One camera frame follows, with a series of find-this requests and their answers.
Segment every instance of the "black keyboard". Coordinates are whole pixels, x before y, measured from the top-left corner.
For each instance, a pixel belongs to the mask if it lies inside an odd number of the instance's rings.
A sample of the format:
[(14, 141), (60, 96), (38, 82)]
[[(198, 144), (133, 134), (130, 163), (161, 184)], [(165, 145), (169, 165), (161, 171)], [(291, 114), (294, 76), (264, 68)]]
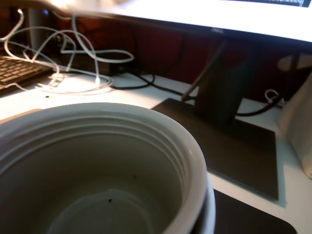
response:
[(50, 67), (0, 56), (1, 90), (8, 84), (24, 84), (26, 82), (29, 84), (30, 81), (51, 73), (53, 73), (53, 70)]

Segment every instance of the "desk surface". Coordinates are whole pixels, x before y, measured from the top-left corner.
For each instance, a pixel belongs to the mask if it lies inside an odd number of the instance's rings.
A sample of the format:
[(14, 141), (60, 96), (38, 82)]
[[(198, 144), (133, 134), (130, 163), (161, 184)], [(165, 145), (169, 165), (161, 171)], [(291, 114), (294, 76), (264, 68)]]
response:
[[(81, 86), (86, 88), (86, 85), (93, 85), (93, 82), (94, 78), (89, 79), (85, 76), (77, 76), (65, 79), (61, 87)], [(115, 78), (115, 82), (118, 86), (142, 84), (142, 81), (130, 75)], [(156, 84), (181, 92), (186, 91), (189, 87), (188, 84), (160, 77), (156, 78)], [(39, 90), (16, 91), (12, 95), (0, 98), (0, 119), (32, 109), (45, 109), (83, 102), (114, 102), (153, 108), (166, 98), (179, 100), (178, 96), (154, 87), (132, 91), (118, 90), (94, 96), (52, 95)], [(242, 101), (239, 111), (254, 111), (262, 106), (262, 103), (245, 99)], [(267, 200), (265, 197), (261, 197), (226, 179), (212, 173), (209, 174), (216, 190), (289, 222), (295, 227), (298, 234), (310, 234), (312, 231), (312, 180), (308, 179), (302, 172), (290, 145), (279, 131), (276, 124), (279, 113), (278, 109), (273, 108), (258, 116), (238, 118), (276, 132), (279, 201)]]

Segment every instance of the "black power cord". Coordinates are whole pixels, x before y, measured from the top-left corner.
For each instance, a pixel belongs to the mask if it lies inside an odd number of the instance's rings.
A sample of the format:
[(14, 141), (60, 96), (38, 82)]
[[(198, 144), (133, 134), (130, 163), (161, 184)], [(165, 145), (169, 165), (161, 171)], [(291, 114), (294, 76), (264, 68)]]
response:
[(272, 101), (272, 103), (266, 105), (264, 108), (254, 111), (254, 112), (249, 112), (249, 113), (236, 113), (236, 116), (242, 116), (242, 117), (248, 117), (248, 116), (256, 116), (259, 115), (261, 113), (264, 113), (266, 111), (268, 111), (269, 109), (273, 108), (276, 104), (279, 103), (279, 101), (284, 97), (284, 95), (288, 92), (291, 83), (292, 83), (292, 79), (293, 76), (295, 74), (295, 71), (297, 69), (298, 66), (298, 62), (299, 62), (299, 58), (300, 58), (300, 53), (297, 53), (293, 56), (292, 58), (292, 62), (291, 62), (291, 66), (290, 66), (290, 70), (288, 72), (287, 75), (287, 79), (286, 79), (286, 83), (284, 86), (284, 89), (282, 90), (282, 92)]
[[(168, 93), (171, 93), (171, 94), (175, 94), (175, 95), (179, 95), (179, 96), (182, 96), (183, 93), (179, 92), (179, 91), (176, 91), (176, 90), (173, 90), (173, 89), (168, 89), (168, 88), (165, 88), (165, 87), (162, 87), (162, 86), (159, 86), (159, 85), (156, 85), (154, 84), (154, 81), (155, 81), (155, 75), (152, 74), (152, 77), (153, 77), (153, 81), (150, 82), (148, 81), (147, 79), (145, 79), (144, 77), (142, 77), (140, 74), (137, 74), (137, 73), (134, 73), (134, 72), (129, 72), (130, 74), (140, 78), (141, 80), (143, 80), (144, 82), (147, 83), (147, 85), (151, 85), (157, 89), (160, 89), (162, 91), (165, 91), (165, 92), (168, 92)], [(195, 99), (195, 97), (188, 97), (188, 100), (193, 100)]]
[(113, 89), (117, 89), (117, 90), (133, 90), (133, 89), (142, 89), (142, 88), (146, 88), (148, 86), (151, 86), (154, 84), (154, 81), (155, 81), (155, 76), (153, 76), (153, 79), (152, 81), (148, 81), (147, 79), (141, 77), (141, 76), (137, 76), (137, 75), (134, 75), (138, 78), (140, 78), (141, 80), (143, 80), (144, 82), (146, 82), (146, 84), (143, 84), (143, 85), (139, 85), (139, 86), (127, 86), (127, 87), (117, 87), (117, 86), (114, 86), (114, 85), (111, 85), (110, 87), (113, 88)]

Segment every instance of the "mouse pad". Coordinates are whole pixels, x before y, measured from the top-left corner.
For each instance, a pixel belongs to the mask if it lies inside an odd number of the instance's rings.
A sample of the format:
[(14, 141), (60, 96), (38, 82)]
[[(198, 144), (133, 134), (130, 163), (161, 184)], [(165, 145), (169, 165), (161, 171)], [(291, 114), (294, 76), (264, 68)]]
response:
[(286, 221), (258, 210), (219, 191), (214, 191), (214, 234), (296, 234)]

